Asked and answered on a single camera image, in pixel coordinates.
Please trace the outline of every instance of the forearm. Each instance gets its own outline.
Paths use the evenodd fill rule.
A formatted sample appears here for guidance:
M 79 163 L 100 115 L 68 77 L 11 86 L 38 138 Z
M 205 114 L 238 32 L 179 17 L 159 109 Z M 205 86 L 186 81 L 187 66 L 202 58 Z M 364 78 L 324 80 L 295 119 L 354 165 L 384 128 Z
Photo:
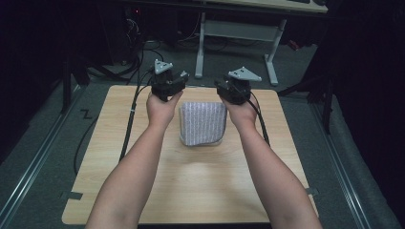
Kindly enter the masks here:
M 254 124 L 242 125 L 238 131 L 253 183 L 272 227 L 319 228 L 303 185 L 267 145 Z
M 136 228 L 155 180 L 164 131 L 148 126 L 108 176 L 87 228 Z

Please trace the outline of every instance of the light wood surface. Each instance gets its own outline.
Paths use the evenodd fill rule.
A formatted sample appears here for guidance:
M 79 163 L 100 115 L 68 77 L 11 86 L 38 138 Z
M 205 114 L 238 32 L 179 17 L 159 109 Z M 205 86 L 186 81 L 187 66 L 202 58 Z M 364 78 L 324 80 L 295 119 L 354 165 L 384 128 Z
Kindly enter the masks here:
M 299 3 L 288 0 L 206 0 L 206 2 L 245 5 L 251 7 L 271 8 L 278 10 L 296 10 L 305 12 L 328 12 L 325 6 L 319 6 L 312 0 L 310 3 Z
M 147 126 L 148 91 L 139 96 L 128 149 Z M 108 92 L 72 190 L 83 197 L 68 200 L 64 223 L 86 223 L 102 183 L 117 165 L 134 92 L 132 86 L 113 86 Z M 271 147 L 308 187 L 277 93 L 253 92 L 262 108 Z M 216 89 L 186 88 L 178 106 L 183 101 L 221 100 Z M 165 134 L 158 174 L 140 223 L 268 222 L 229 118 L 218 146 L 186 147 L 179 134 L 177 114 Z

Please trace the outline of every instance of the vr controller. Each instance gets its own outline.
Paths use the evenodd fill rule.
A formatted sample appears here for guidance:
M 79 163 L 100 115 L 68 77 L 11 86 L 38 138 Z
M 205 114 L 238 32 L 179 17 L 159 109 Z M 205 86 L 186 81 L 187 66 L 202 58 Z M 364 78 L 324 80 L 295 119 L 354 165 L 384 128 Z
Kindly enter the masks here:
M 167 102 L 169 96 L 179 93 L 185 88 L 189 73 L 185 71 L 172 74 L 172 63 L 164 63 L 155 60 L 155 70 L 151 79 L 152 94 L 161 101 Z
M 249 81 L 262 81 L 262 78 L 245 67 L 229 72 L 222 81 L 215 80 L 217 94 L 231 104 L 244 104 L 250 99 Z

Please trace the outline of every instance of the person's right arm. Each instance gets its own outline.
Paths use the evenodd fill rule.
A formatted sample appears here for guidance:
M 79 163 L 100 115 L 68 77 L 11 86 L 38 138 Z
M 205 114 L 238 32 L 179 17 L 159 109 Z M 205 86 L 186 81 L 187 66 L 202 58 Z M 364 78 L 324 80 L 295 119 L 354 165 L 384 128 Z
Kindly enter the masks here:
M 257 106 L 254 98 L 251 101 Z M 250 104 L 223 102 L 241 137 L 253 183 L 272 228 L 322 228 L 304 186 L 256 130 L 257 114 Z

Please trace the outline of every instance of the gray and white striped box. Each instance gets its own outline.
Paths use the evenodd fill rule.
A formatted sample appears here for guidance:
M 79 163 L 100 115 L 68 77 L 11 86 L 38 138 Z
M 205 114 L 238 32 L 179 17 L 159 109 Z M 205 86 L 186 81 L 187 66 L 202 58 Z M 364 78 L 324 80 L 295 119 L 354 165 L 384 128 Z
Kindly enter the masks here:
M 227 109 L 222 102 L 183 102 L 179 108 L 181 142 L 186 146 L 219 144 Z

